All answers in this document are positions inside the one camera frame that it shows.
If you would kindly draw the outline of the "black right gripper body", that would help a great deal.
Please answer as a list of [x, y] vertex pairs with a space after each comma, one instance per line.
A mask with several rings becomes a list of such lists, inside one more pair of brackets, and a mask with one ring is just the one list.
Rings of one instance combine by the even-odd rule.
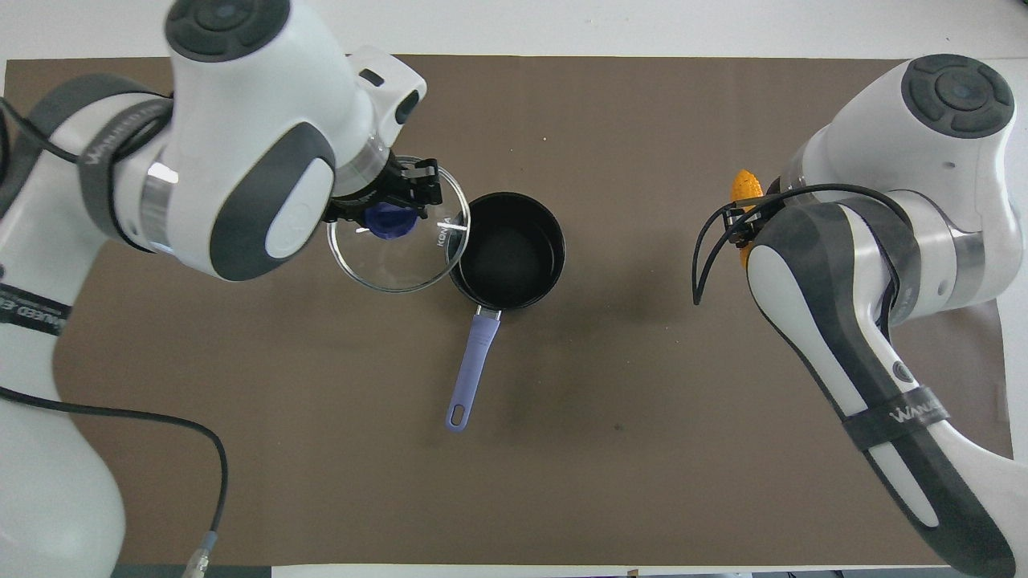
[[763, 209], [757, 205], [729, 205], [724, 210], [724, 232], [730, 244], [750, 244], [765, 223]]

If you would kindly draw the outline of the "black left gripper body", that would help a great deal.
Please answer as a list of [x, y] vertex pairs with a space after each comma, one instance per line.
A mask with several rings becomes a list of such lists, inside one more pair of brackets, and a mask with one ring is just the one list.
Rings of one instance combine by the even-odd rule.
[[390, 202], [403, 207], [406, 201], [406, 183], [400, 175], [401, 167], [395, 153], [386, 155], [386, 162], [366, 178], [355, 172], [355, 167], [342, 167], [335, 172], [333, 200], [346, 205], [364, 202]]

